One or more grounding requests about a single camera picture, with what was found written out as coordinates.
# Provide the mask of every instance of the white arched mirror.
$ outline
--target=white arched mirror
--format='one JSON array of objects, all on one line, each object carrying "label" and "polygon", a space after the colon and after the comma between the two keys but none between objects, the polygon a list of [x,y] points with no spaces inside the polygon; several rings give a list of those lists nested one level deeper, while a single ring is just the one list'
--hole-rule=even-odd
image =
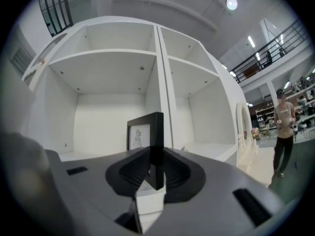
[{"label": "white arched mirror", "polygon": [[246,154],[252,147],[251,120],[244,103],[237,104],[237,127],[239,138],[239,156]]}]

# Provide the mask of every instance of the black pants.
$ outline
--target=black pants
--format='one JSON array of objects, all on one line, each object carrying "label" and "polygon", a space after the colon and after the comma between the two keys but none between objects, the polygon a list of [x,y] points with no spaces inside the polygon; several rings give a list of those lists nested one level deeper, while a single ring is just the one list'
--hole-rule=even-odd
[{"label": "black pants", "polygon": [[283,161],[280,166],[280,172],[284,172],[287,163],[289,162],[291,152],[293,148],[293,136],[289,138],[279,138],[277,139],[277,144],[275,146],[275,156],[274,156],[274,170],[276,170],[280,163],[280,158],[284,150]]}]

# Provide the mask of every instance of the black slot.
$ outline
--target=black slot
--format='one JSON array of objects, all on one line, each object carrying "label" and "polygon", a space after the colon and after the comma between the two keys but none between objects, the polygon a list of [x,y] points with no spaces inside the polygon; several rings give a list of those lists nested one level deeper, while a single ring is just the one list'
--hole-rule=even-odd
[{"label": "black slot", "polygon": [[67,170],[68,172],[68,175],[74,175],[74,174],[78,174],[78,173],[81,173],[81,172],[84,172],[84,171],[87,171],[88,169],[84,166],[81,166],[81,167],[77,167],[77,168],[73,168],[73,169],[70,169],[70,170]]},{"label": "black slot", "polygon": [[247,189],[237,189],[233,194],[256,226],[271,218],[270,213]]}]

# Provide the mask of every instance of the beige top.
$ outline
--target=beige top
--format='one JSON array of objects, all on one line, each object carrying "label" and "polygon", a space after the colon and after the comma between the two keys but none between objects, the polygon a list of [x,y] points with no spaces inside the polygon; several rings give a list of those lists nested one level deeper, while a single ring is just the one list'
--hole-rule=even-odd
[{"label": "beige top", "polygon": [[290,128],[290,118],[294,113],[294,107],[291,102],[287,102],[284,106],[276,106],[274,112],[275,120],[281,120],[281,129],[278,129],[279,138],[289,138],[293,136],[293,129]]}]

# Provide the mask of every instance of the railing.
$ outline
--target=railing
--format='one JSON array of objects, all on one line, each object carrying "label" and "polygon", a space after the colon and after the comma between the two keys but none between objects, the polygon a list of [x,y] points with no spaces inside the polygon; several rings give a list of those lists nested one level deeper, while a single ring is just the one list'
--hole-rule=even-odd
[{"label": "railing", "polygon": [[306,30],[302,23],[296,20],[273,40],[232,69],[230,73],[240,83],[287,55],[306,38]]},{"label": "railing", "polygon": [[38,1],[51,36],[58,35],[68,27],[73,26],[68,0]]}]

